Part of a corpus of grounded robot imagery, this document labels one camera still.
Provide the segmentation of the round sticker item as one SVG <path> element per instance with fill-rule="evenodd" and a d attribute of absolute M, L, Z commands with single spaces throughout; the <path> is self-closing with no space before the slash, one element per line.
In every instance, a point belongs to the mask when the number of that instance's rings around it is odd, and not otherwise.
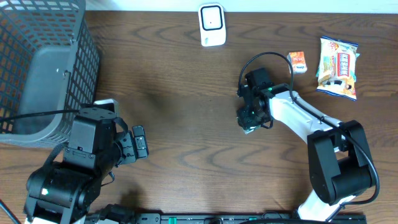
<path fill-rule="evenodd" d="M 256 120 L 250 117 L 237 117 L 237 122 L 244 134 L 249 134 L 261 126 Z"/>

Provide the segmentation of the orange Kleenex tissue pack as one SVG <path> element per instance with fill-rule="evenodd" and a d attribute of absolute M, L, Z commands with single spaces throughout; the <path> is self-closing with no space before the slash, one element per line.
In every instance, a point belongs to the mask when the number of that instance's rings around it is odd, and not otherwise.
<path fill-rule="evenodd" d="M 289 52 L 287 55 L 289 62 L 292 64 L 294 74 L 303 74 L 307 71 L 305 54 L 303 51 Z"/>

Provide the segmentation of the wet wipes pack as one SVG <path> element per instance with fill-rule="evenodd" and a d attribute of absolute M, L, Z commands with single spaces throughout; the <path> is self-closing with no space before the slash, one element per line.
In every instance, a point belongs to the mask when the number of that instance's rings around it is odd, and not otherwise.
<path fill-rule="evenodd" d="M 320 38 L 320 62 L 316 91 L 356 101 L 356 61 L 358 44 L 331 37 Z"/>

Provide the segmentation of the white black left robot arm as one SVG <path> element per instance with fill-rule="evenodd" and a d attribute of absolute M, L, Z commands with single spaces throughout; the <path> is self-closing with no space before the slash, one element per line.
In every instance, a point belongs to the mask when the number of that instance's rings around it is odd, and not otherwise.
<path fill-rule="evenodd" d="M 79 111 L 67 144 L 56 146 L 27 180 L 27 223 L 82 221 L 112 169 L 149 155 L 144 127 L 129 128 L 114 111 Z"/>

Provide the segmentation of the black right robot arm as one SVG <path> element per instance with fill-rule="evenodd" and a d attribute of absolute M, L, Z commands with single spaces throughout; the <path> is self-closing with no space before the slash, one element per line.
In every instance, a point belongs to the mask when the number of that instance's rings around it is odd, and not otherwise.
<path fill-rule="evenodd" d="M 355 197 L 379 186 L 361 124 L 323 114 L 288 84 L 275 85 L 264 68 L 247 73 L 245 79 L 238 89 L 244 106 L 236 112 L 243 131 L 270 129 L 280 121 L 307 144 L 313 190 L 299 206 L 299 218 L 330 222 Z"/>

